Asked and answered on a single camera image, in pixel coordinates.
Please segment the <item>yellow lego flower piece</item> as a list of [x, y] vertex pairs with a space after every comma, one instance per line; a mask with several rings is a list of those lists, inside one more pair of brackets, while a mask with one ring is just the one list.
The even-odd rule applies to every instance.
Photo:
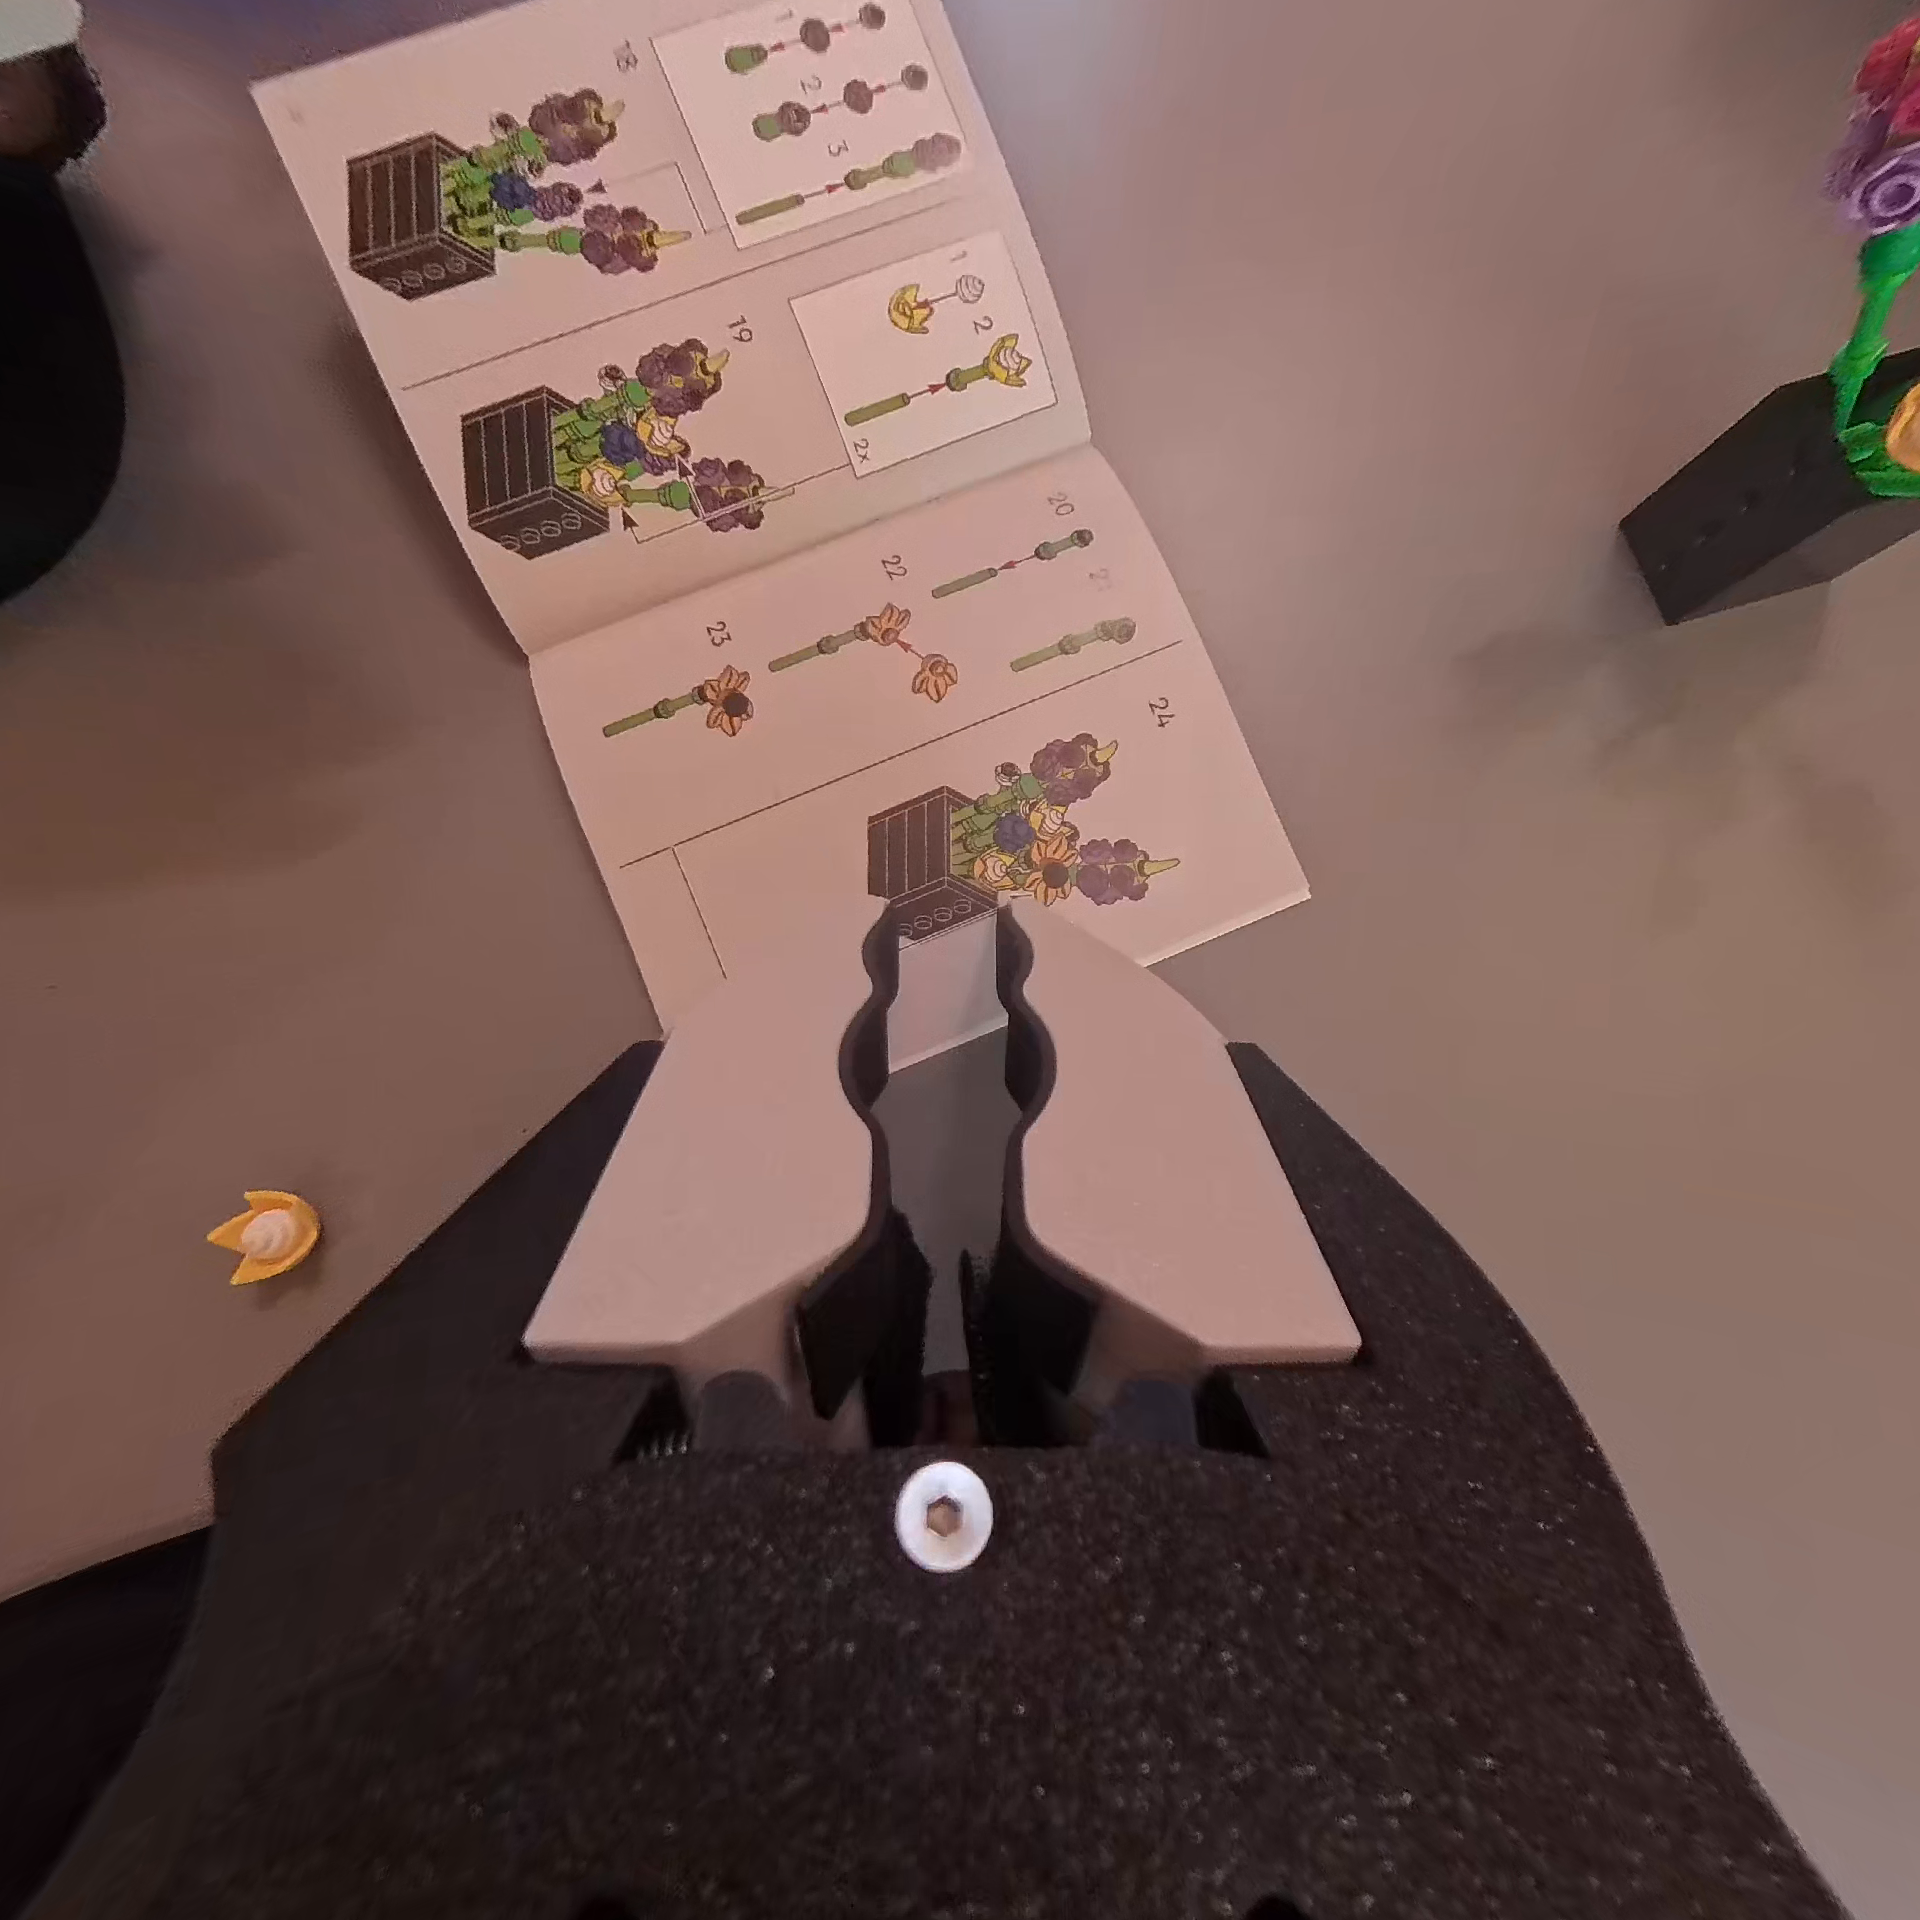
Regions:
[[285, 1278], [319, 1249], [323, 1234], [323, 1218], [304, 1195], [252, 1188], [243, 1210], [214, 1225], [205, 1241], [231, 1258], [228, 1283], [240, 1287]]

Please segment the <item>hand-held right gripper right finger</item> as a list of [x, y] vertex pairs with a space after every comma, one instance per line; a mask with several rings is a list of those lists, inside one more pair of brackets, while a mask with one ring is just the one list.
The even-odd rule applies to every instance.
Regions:
[[1339, 1369], [1356, 1326], [1234, 1048], [1157, 971], [1038, 905], [1003, 910], [1016, 1105], [999, 1238], [973, 1275], [989, 1444], [1207, 1444], [1216, 1380]]

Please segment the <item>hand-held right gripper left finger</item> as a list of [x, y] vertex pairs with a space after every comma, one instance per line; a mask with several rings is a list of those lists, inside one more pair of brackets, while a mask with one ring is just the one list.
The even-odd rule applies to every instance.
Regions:
[[829, 900], [668, 1028], [522, 1346], [654, 1366], [685, 1401], [767, 1381], [838, 1445], [916, 1426], [921, 1280], [875, 1104], [901, 959], [876, 900]]

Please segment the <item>lego instruction booklet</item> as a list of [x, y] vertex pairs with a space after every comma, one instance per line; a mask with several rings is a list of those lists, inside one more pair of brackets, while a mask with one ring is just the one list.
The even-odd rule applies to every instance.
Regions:
[[1150, 966], [1310, 900], [943, 3], [519, 3], [252, 100], [663, 1034], [840, 911], [916, 1063], [1006, 905]]

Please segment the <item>lego flower model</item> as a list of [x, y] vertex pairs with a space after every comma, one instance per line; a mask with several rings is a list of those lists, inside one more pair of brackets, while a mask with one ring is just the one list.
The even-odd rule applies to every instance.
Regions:
[[1663, 624], [1825, 586], [1919, 527], [1919, 354], [1892, 349], [1919, 273], [1919, 22], [1863, 56], [1826, 196], [1859, 242], [1826, 372], [1776, 388], [1618, 521]]

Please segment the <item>black textured pad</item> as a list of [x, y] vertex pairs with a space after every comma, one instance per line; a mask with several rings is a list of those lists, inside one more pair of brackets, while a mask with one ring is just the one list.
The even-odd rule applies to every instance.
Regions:
[[63, 183], [108, 125], [80, 3], [5, 3], [3, 600], [59, 568], [125, 462], [118, 337]]

